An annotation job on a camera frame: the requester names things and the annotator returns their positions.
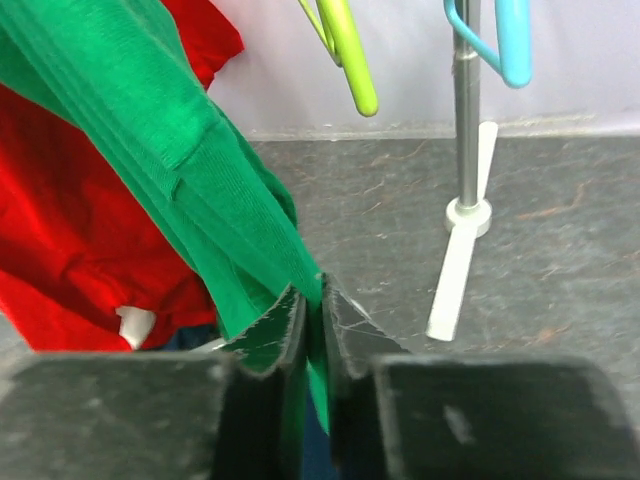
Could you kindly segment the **teal blue hanger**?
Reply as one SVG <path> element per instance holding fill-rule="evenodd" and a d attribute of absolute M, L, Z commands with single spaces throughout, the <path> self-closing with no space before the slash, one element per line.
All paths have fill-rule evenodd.
<path fill-rule="evenodd" d="M 528 0 L 494 2 L 498 52 L 493 51 L 461 18 L 454 0 L 443 1 L 454 32 L 498 73 L 512 89 L 526 87 L 533 75 L 530 7 Z"/>

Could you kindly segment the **green t shirt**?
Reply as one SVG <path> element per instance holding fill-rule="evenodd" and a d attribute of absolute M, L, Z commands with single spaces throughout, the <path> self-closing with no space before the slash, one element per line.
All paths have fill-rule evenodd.
<path fill-rule="evenodd" d="M 213 103 L 159 1 L 5 1 L 1 82 L 83 131 L 204 281 L 235 337 L 322 273 L 279 179 Z"/>

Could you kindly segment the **yellow green hanger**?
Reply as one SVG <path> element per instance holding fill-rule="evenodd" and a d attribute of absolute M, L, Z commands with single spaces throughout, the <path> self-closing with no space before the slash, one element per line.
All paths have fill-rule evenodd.
<path fill-rule="evenodd" d="M 298 3 L 334 63 L 344 71 L 356 110 L 364 117 L 376 115 L 378 97 L 348 1 L 317 0 L 318 15 L 309 1 Z"/>

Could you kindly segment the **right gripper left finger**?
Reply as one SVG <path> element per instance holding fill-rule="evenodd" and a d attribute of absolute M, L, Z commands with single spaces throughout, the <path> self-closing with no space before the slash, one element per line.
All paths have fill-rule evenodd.
<path fill-rule="evenodd" d="M 306 303 L 214 351 L 40 354 L 1 380 L 5 479 L 296 479 Z"/>

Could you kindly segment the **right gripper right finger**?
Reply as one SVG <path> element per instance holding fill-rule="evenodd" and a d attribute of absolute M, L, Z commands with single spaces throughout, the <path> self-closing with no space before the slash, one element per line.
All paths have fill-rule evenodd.
<path fill-rule="evenodd" d="M 330 276 L 323 326 L 333 458 L 344 479 L 635 479 L 618 390 L 566 355 L 416 355 Z"/>

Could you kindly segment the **navy blue t shirt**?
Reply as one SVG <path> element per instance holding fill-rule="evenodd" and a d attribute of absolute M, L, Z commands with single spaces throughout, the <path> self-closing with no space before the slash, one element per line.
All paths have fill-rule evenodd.
<path fill-rule="evenodd" d="M 219 338 L 218 328 L 212 325 L 184 327 L 177 330 L 166 344 L 158 347 L 158 350 L 193 350 Z"/>

